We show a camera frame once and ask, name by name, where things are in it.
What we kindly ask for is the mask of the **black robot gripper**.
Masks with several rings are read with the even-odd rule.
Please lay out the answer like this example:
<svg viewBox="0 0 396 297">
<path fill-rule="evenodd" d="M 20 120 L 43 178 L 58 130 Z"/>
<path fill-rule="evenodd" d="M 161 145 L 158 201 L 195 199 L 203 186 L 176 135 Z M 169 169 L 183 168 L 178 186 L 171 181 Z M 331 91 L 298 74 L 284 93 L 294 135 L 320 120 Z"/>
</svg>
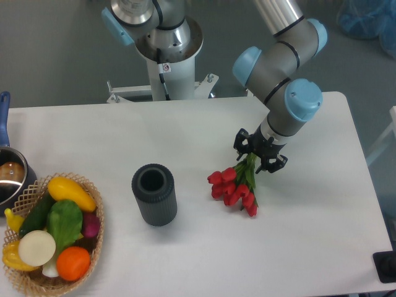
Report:
<svg viewBox="0 0 396 297">
<path fill-rule="evenodd" d="M 237 160 L 240 160 L 244 154 L 254 153 L 260 157 L 260 165 L 255 173 L 268 171 L 274 173 L 285 167 L 288 158 L 278 154 L 285 144 L 275 144 L 275 140 L 270 137 L 266 139 L 261 131 L 249 134 L 247 130 L 241 128 L 235 136 L 233 148 L 237 151 Z"/>
</svg>

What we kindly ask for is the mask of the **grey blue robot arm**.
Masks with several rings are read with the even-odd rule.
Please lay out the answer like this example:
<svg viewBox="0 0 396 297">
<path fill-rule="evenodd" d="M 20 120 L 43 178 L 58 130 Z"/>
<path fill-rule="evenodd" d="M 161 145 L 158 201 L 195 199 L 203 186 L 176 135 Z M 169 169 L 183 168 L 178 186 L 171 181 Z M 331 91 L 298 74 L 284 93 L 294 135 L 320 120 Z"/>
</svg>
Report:
<svg viewBox="0 0 396 297">
<path fill-rule="evenodd" d="M 321 107 L 320 88 L 290 76 L 325 46 L 327 31 L 319 21 L 305 18 L 294 1 L 255 5 L 276 42 L 266 52 L 246 49 L 233 74 L 269 113 L 254 133 L 240 130 L 234 148 L 239 155 L 259 157 L 259 171 L 274 173 L 287 163 L 281 149 Z M 135 45 L 145 58 L 155 101 L 193 98 L 195 58 L 203 36 L 186 15 L 184 1 L 111 1 L 101 17 L 112 36 Z"/>
</svg>

